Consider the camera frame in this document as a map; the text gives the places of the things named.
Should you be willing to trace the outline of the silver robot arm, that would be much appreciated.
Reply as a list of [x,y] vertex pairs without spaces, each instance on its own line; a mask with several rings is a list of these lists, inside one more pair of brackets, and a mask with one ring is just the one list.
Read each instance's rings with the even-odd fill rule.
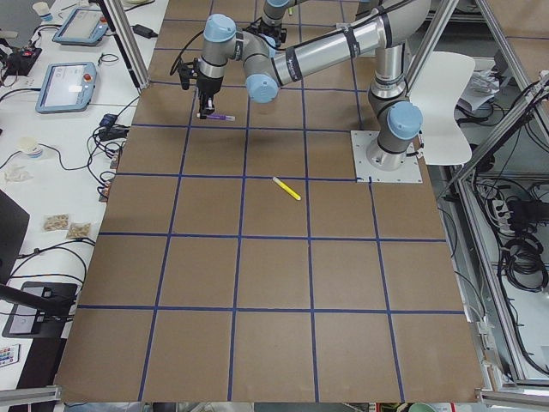
[[289,83],[375,51],[377,68],[369,100],[381,130],[374,146],[383,154],[402,155],[423,123],[419,108],[404,96],[404,46],[430,7],[428,1],[382,1],[368,15],[283,51],[275,51],[273,35],[245,31],[232,18],[212,14],[202,33],[202,54],[193,63],[198,116],[214,114],[214,97],[230,60],[242,63],[250,99],[264,104]]
[[276,46],[286,42],[287,30],[282,20],[288,9],[300,4],[297,0],[266,0],[262,16],[253,21],[245,30],[253,34],[263,34],[274,39]]

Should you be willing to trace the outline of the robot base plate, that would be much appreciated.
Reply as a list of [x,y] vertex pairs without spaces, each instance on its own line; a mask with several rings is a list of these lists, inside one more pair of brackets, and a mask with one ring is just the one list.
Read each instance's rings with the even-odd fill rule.
[[378,147],[378,131],[352,130],[356,180],[360,183],[421,184],[419,161],[413,142],[401,154],[389,154]]

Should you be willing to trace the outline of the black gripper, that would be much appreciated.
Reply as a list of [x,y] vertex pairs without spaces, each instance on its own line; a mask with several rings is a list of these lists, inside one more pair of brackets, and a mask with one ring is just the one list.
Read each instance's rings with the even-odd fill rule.
[[210,77],[197,71],[196,86],[199,91],[198,118],[207,118],[214,113],[214,96],[220,92],[223,77]]
[[248,26],[248,31],[254,34],[263,34],[274,39],[275,46],[280,47],[287,40],[287,30],[282,24],[270,25],[263,18],[258,18]]

